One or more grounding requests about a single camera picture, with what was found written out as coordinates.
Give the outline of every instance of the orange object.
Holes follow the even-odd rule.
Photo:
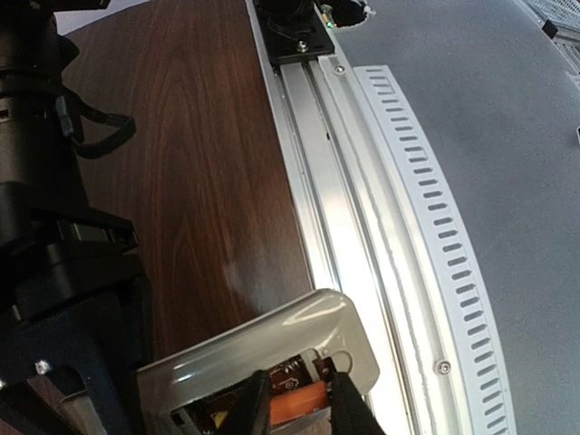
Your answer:
[[[303,415],[312,414],[328,406],[326,383],[320,381],[307,387],[275,396],[270,401],[270,423],[286,423]]]

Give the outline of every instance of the gray floor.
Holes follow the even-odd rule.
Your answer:
[[[514,3],[371,1],[339,33],[386,63],[435,150],[498,323],[518,433],[580,433],[580,93]]]

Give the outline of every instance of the wood grain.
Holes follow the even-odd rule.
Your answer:
[[[156,356],[309,291],[245,2],[155,0],[72,39],[82,55],[65,83],[138,123],[123,149],[81,166],[92,205],[140,236]]]

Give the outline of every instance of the wire basket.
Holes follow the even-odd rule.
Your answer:
[[[577,0],[527,0],[546,19],[580,31],[580,4]]]

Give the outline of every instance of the silver screw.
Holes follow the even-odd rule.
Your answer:
[[[438,374],[450,374],[450,372],[451,372],[451,363],[449,361],[441,361],[437,364]]]
[[[50,370],[53,369],[52,365],[46,360],[37,361],[34,364],[34,367],[36,367],[36,372],[41,376],[43,374],[47,374]]]
[[[299,53],[306,53],[308,51],[308,44],[306,41],[298,41],[298,45],[296,46],[296,50]]]

